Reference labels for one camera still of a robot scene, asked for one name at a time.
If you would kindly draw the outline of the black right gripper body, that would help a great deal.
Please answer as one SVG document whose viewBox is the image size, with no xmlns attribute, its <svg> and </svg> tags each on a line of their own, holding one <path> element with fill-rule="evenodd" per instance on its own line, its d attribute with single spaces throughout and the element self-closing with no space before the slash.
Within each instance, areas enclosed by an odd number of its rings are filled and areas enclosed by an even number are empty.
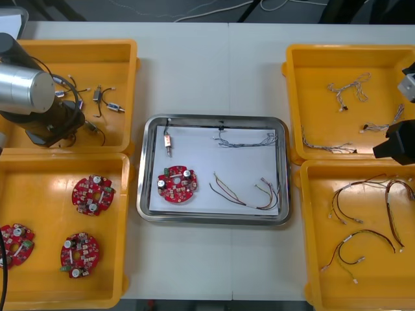
<svg viewBox="0 0 415 311">
<path fill-rule="evenodd" d="M 389 127 L 387 157 L 401 165 L 414 164 L 414 119 L 398 122 Z"/>
</svg>

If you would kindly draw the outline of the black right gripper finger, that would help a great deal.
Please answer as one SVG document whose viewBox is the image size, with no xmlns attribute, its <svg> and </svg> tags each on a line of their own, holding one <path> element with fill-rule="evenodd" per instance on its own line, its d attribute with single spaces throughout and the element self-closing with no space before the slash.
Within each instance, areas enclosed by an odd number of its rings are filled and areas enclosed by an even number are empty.
<svg viewBox="0 0 415 311">
<path fill-rule="evenodd" d="M 393 157 L 394 156 L 394 142 L 391 139 L 373 147 L 373 154 L 376 159 Z"/>
</svg>

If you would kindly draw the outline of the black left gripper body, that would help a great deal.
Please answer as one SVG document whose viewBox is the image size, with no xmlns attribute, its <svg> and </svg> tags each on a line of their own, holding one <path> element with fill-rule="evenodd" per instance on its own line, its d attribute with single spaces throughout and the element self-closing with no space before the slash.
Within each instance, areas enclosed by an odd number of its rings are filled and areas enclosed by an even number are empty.
<svg viewBox="0 0 415 311">
<path fill-rule="evenodd" d="M 74 102 L 54 100 L 45 113 L 39 114 L 38 122 L 42 125 L 42 132 L 38 135 L 40 140 L 38 145 L 50 147 L 83 126 L 85 116 Z"/>
</svg>

